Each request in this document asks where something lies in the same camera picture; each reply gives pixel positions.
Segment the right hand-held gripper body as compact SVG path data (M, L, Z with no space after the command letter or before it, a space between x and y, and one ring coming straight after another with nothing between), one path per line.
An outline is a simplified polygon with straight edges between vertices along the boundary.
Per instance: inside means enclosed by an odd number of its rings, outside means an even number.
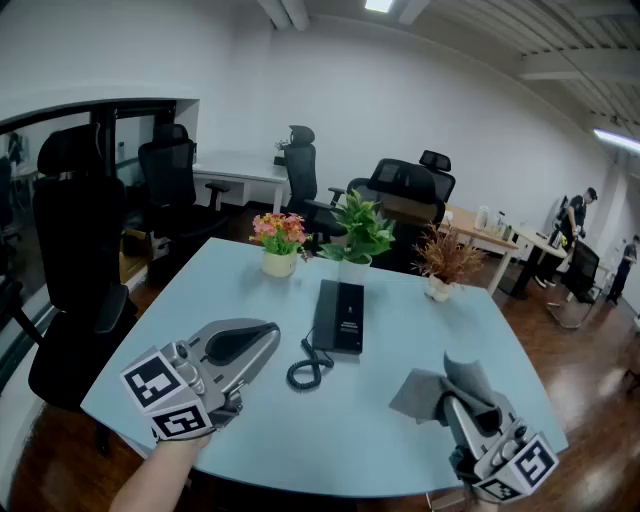
M479 498L511 503L532 495L559 460L542 433L516 418L491 437L473 434L454 449L450 463Z

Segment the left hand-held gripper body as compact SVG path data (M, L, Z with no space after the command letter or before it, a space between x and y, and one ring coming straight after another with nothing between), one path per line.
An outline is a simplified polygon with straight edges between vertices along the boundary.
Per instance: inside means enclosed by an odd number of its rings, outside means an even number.
M239 416L239 392L225 392L182 342L153 347L120 373L158 441L185 441L225 428Z

